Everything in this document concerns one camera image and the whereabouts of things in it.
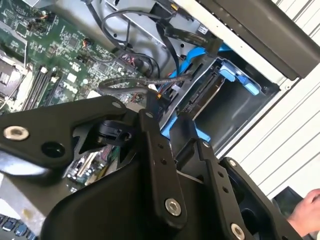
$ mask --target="metal bracket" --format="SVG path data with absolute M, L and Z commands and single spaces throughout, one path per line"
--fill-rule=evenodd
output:
M 219 235 L 223 239 L 240 239 L 233 233 L 231 226 L 234 224 L 241 229 L 245 239 L 253 240 L 242 219 L 227 171 L 218 164 L 212 146 L 198 137 L 190 116 L 182 114 L 178 117 L 170 130 L 170 139 L 177 170 L 206 185 L 212 201 L 207 206 L 208 211 L 218 216 L 216 231 Z
M 226 170 L 231 180 L 242 217 L 247 225 L 250 223 L 249 230 L 252 234 L 259 233 L 260 240 L 300 239 L 299 234 L 293 230 L 239 163 L 230 157 L 225 157 L 219 164 Z
M 187 224 L 187 210 L 169 142 L 161 135 L 158 121 L 150 112 L 140 110 L 139 121 L 140 159 L 144 160 L 146 202 L 151 219 L 156 227 L 180 230 Z
M 117 120 L 126 112 L 118 99 L 102 96 L 3 115 L 0 118 L 0 128 L 4 131 L 0 135 L 0 172 L 17 176 L 46 175 L 48 179 L 72 162 L 75 148 L 92 126 L 104 119 Z M 78 135 L 74 134 L 77 127 L 88 123 Z M 13 138 L 26 133 L 26 137 Z

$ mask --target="expansion slot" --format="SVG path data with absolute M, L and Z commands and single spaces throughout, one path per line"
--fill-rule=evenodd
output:
M 45 68 L 40 67 L 40 69 L 38 70 L 28 97 L 22 106 L 22 111 L 34 109 L 39 100 L 39 97 L 41 96 L 41 93 L 43 93 L 45 88 L 47 87 L 50 81 L 51 73 L 45 72 L 44 69 Z

